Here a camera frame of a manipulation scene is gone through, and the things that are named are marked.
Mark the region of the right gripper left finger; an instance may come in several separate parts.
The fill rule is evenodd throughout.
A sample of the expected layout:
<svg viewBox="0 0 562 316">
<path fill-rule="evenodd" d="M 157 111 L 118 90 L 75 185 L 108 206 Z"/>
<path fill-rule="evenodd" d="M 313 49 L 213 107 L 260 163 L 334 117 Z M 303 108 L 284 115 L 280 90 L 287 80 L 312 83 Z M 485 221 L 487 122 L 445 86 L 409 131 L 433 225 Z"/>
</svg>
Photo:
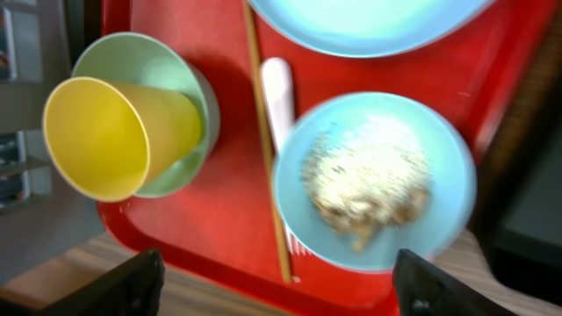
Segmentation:
<svg viewBox="0 0 562 316">
<path fill-rule="evenodd" d="M 137 254 L 42 309 L 1 300 L 1 316 L 156 316 L 165 268 L 156 248 Z"/>
</svg>

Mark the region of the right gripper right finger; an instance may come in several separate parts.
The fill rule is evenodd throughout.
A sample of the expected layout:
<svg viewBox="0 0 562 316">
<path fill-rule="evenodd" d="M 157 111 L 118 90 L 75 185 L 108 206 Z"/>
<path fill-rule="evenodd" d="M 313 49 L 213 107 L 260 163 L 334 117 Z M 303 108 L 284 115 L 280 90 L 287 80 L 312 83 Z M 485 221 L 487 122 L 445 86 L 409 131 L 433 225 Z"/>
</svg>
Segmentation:
<svg viewBox="0 0 562 316">
<path fill-rule="evenodd" d="M 398 253 L 393 284 L 400 316 L 516 316 L 408 249 Z"/>
</svg>

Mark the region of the small light blue bowl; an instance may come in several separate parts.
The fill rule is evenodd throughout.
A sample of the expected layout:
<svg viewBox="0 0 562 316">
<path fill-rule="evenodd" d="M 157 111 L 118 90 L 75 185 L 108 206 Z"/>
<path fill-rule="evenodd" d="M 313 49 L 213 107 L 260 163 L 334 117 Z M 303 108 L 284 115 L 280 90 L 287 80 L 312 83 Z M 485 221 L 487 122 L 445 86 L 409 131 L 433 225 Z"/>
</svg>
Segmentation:
<svg viewBox="0 0 562 316">
<path fill-rule="evenodd" d="M 431 196 L 420 219 L 384 228 L 366 250 L 356 253 L 351 239 L 333 233 L 315 211 L 300 169 L 320 133 L 341 133 L 372 117 L 397 119 L 417 136 L 429 161 Z M 465 228 L 477 195 L 472 155 L 458 131 L 428 106 L 383 92 L 333 97 L 301 117 L 276 158 L 272 182 L 278 212 L 294 237 L 323 261 L 363 273 L 391 269 L 402 248 L 425 258 L 439 255 Z"/>
</svg>

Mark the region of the rice food scraps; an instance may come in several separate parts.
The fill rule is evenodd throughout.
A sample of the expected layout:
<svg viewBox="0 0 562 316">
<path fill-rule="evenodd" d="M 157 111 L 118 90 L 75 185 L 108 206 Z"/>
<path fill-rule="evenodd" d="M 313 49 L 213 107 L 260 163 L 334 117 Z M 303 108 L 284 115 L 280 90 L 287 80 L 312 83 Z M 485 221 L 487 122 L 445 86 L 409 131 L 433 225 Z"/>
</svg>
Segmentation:
<svg viewBox="0 0 562 316">
<path fill-rule="evenodd" d="M 321 133 L 301 169 L 305 190 L 335 233 L 364 251 L 385 226 L 407 226 L 424 213 L 432 179 L 413 130 L 394 118 L 370 117 Z"/>
</svg>

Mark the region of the yellow plastic cup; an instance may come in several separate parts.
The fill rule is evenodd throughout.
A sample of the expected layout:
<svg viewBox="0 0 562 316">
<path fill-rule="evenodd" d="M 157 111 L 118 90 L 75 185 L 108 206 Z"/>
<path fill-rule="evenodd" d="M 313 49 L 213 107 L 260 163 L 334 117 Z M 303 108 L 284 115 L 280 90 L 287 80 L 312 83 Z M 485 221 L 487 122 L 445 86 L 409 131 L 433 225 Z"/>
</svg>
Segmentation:
<svg viewBox="0 0 562 316">
<path fill-rule="evenodd" d="M 49 95 L 42 119 L 55 167 L 83 195 L 118 202 L 135 194 L 202 137 L 203 120 L 185 95 L 78 76 Z"/>
</svg>

